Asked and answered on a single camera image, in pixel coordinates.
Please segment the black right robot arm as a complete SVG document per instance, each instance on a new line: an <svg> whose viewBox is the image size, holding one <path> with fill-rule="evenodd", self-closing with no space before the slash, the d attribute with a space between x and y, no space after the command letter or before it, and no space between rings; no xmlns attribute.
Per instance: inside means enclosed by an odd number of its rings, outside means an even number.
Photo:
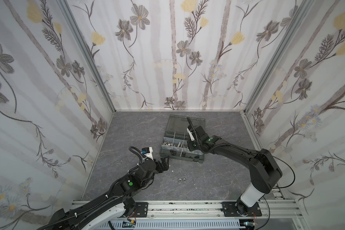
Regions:
<svg viewBox="0 0 345 230"><path fill-rule="evenodd" d="M214 154L233 160L249 170L251 183L237 199L235 212L240 216L251 214L258 201L269 194L283 176L277 161L281 161L293 173L293 185L296 174L284 160L273 156L267 149L254 150L240 147L224 140L219 136L209 136L202 126L194 126L190 117L187 117L187 132L190 140L187 141L190 151L199 150L204 154Z"/></svg>

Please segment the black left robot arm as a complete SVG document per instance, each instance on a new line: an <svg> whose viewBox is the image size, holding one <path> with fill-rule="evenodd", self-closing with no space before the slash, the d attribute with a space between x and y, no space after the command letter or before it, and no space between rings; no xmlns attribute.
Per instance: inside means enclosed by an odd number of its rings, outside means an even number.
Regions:
<svg viewBox="0 0 345 230"><path fill-rule="evenodd" d="M149 148L139 150L130 146L128 150L139 158L139 162L126 175L115 180L105 193L90 202L68 212L58 210L50 222L39 229L91 230L107 222L112 216L128 218L134 215L137 205L133 196L152 185L156 174L169 169L170 158L150 158Z"/></svg>

